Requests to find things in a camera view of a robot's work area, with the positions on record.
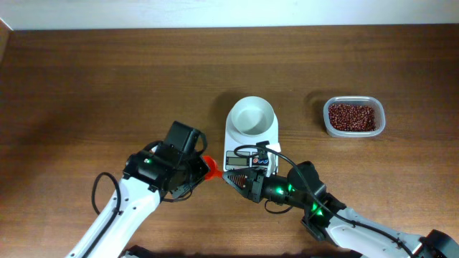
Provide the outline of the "orange measuring scoop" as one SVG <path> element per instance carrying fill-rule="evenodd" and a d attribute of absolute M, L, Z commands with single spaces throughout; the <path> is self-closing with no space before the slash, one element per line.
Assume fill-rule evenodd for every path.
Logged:
<path fill-rule="evenodd" d="M 209 171 L 206 173 L 204 180 L 209 181 L 214 178 L 222 178 L 223 172 L 219 169 L 217 162 L 211 156 L 202 156 L 202 158 L 209 167 Z"/>

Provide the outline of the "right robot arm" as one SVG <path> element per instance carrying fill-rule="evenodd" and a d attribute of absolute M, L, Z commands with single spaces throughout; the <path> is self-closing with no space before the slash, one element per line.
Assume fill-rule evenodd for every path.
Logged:
<path fill-rule="evenodd" d="M 310 161 L 283 176 L 266 176 L 261 167 L 226 171 L 223 179 L 244 198 L 302 209 L 302 225 L 318 241 L 364 257 L 458 258 L 458 243 L 433 229 L 427 236 L 408 234 L 364 218 L 326 190 Z"/>

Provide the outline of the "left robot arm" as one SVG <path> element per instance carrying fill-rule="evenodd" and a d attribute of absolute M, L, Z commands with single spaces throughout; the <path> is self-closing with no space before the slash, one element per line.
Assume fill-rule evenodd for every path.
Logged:
<path fill-rule="evenodd" d="M 69 257 L 119 257 L 161 203 L 189 199 L 210 171 L 198 142 L 207 144 L 203 132 L 175 121 L 164 140 L 129 156 L 121 179 L 108 173 L 115 191 Z"/>

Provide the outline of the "white digital kitchen scale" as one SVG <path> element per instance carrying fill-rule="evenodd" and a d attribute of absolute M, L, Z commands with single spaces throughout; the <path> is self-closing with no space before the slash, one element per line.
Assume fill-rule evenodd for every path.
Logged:
<path fill-rule="evenodd" d="M 224 138 L 224 163 L 223 171 L 230 171 L 239 168 L 249 168 L 252 166 L 268 167 L 268 160 L 258 157 L 241 158 L 234 153 L 235 148 L 242 145 L 256 145 L 256 143 L 268 141 L 269 143 L 279 143 L 278 119 L 275 115 L 274 128 L 265 134 L 247 137 L 240 135 L 230 122 L 230 114 L 227 116 Z M 252 156 L 257 152 L 256 148 L 242 148 L 237 153 L 244 156 Z"/>

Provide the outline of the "white bowl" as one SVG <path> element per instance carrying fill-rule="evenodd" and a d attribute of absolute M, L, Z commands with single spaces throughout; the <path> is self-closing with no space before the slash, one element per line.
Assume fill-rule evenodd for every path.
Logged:
<path fill-rule="evenodd" d="M 229 121 L 240 135 L 255 137 L 274 128 L 275 112 L 267 100 L 249 96 L 235 103 L 229 113 Z"/>

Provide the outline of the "clear plastic container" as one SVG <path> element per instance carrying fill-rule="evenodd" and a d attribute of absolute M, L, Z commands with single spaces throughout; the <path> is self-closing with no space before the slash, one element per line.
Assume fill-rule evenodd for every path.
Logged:
<path fill-rule="evenodd" d="M 332 97 L 323 106 L 326 132 L 335 138 L 369 138 L 386 127 L 380 101 L 367 96 Z"/>

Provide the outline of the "red beans in container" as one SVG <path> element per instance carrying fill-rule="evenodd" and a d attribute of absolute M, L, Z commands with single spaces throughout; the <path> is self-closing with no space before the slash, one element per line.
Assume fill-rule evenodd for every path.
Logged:
<path fill-rule="evenodd" d="M 333 104 L 328 108 L 331 126 L 345 132 L 369 132 L 376 130 L 375 112 L 363 105 Z"/>

